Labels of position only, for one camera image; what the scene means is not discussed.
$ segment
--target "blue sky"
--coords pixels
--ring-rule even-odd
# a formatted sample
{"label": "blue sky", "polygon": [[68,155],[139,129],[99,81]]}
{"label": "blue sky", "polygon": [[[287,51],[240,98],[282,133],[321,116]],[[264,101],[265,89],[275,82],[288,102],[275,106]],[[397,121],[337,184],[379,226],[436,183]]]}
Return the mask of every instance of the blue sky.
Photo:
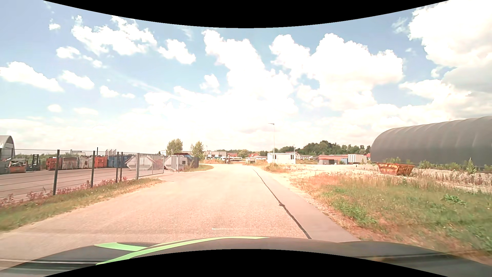
{"label": "blue sky", "polygon": [[226,29],[2,1],[0,133],[29,149],[154,153],[181,138],[261,150],[272,121],[279,147],[369,145],[394,127],[490,115],[490,5]]}

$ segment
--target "warehouse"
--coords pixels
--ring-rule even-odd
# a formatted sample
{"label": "warehouse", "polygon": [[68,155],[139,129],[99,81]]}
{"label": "warehouse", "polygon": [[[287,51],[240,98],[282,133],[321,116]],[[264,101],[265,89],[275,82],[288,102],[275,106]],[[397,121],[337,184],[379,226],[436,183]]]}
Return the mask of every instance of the warehouse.
{"label": "warehouse", "polygon": [[371,146],[371,160],[399,157],[414,164],[492,164],[492,116],[400,127],[380,134]]}
{"label": "warehouse", "polygon": [[14,140],[11,136],[0,136],[0,174],[5,174],[9,172],[9,159],[12,159],[14,157]]}

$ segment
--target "dry grass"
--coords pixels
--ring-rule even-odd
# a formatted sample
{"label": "dry grass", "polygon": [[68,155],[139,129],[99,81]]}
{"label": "dry grass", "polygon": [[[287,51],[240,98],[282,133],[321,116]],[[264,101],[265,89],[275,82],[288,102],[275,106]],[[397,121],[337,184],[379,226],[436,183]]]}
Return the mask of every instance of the dry grass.
{"label": "dry grass", "polygon": [[161,182],[163,181],[151,178],[119,183],[115,183],[113,180],[105,180],[92,189],[84,184],[76,189],[60,191],[55,196],[51,196],[51,192],[32,195],[32,199],[29,202],[0,207],[0,231],[13,230],[23,225]]}
{"label": "dry grass", "polygon": [[298,165],[317,165],[317,161],[310,161],[310,160],[296,160],[296,164]]}
{"label": "dry grass", "polygon": [[213,166],[207,166],[207,165],[198,165],[197,168],[191,168],[189,166],[184,167],[184,172],[194,172],[194,171],[205,171],[205,170],[210,170],[214,168]]}
{"label": "dry grass", "polygon": [[492,264],[491,194],[423,175],[322,173],[292,184],[331,207],[331,218],[363,240],[411,244]]}
{"label": "dry grass", "polygon": [[225,164],[225,161],[219,159],[210,159],[200,161],[200,164]]}

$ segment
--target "street lamp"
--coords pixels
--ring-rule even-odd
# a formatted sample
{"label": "street lamp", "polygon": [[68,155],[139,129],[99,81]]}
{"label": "street lamp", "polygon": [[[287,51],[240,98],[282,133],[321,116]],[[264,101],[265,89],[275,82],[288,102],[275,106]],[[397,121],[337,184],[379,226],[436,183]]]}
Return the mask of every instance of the street lamp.
{"label": "street lamp", "polygon": [[268,123],[268,124],[272,124],[274,126],[274,152],[272,154],[272,160],[275,163],[275,123]]}

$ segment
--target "chain-link fence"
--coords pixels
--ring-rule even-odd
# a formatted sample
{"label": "chain-link fence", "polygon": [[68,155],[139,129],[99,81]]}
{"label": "chain-link fence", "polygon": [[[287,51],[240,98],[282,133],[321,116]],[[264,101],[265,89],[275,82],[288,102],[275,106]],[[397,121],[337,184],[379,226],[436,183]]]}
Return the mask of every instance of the chain-link fence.
{"label": "chain-link fence", "polygon": [[182,160],[186,160],[116,150],[15,149],[2,154],[0,205],[92,188],[108,181],[181,172],[185,168]]}

